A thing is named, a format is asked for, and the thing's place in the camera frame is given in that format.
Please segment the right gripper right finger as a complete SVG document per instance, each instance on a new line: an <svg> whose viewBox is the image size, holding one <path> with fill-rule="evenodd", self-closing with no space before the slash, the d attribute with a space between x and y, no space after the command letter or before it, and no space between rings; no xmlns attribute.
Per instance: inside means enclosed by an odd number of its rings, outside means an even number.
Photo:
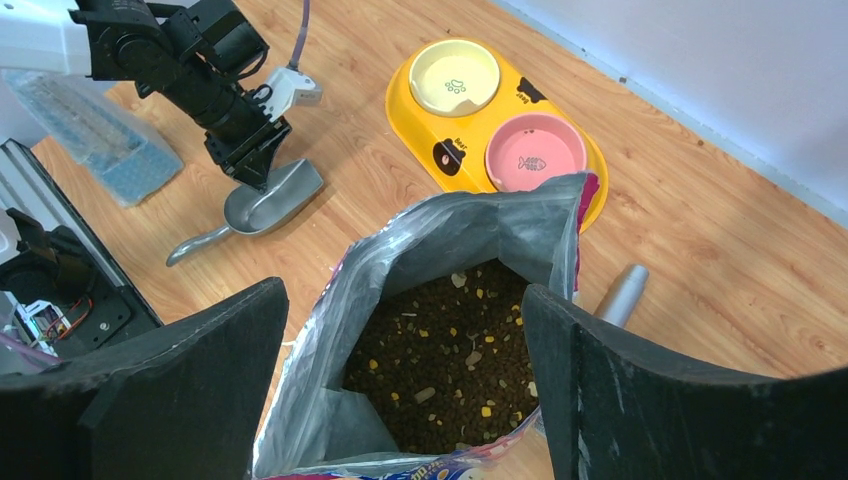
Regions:
<svg viewBox="0 0 848 480"><path fill-rule="evenodd" d="M791 379L675 352L548 288L522 301L558 479L843 479L847 371Z"/></svg>

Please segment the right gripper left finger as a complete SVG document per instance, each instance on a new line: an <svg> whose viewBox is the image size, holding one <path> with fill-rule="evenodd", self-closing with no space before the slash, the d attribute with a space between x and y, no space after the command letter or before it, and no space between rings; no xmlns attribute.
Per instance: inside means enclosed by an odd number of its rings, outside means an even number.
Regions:
<svg viewBox="0 0 848 480"><path fill-rule="evenodd" d="M264 279L182 320L1 379L5 479L247 479L289 311Z"/></svg>

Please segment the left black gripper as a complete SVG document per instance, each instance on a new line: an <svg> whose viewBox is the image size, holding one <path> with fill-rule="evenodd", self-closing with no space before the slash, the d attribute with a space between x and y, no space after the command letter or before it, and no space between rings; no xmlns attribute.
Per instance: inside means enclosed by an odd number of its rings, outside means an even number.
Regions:
<svg viewBox="0 0 848 480"><path fill-rule="evenodd" d="M224 140L209 131L204 146L214 163L234 181L264 193L268 189L274 157L291 133L290 123L281 117L257 127L248 136Z"/></svg>

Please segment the pet food bag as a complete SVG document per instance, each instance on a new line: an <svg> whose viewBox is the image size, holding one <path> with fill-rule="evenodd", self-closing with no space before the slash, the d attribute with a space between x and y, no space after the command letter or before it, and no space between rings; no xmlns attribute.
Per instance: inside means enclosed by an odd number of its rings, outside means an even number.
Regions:
<svg viewBox="0 0 848 480"><path fill-rule="evenodd" d="M578 229L599 190L596 174L555 177L529 192L444 193L353 243L287 356L253 447L257 479L328 474L380 478L436 463L403 453L372 404L343 389L344 365L381 298L498 259L571 298Z"/></svg>

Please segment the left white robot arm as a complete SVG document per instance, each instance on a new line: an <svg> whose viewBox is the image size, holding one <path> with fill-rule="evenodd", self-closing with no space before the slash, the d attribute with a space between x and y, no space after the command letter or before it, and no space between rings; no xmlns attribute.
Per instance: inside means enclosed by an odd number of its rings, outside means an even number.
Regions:
<svg viewBox="0 0 848 480"><path fill-rule="evenodd" d="M291 130L267 106L271 86L241 84L269 50L232 1L1 4L2 68L129 81L140 98L158 93L204 130L224 174L258 192Z"/></svg>

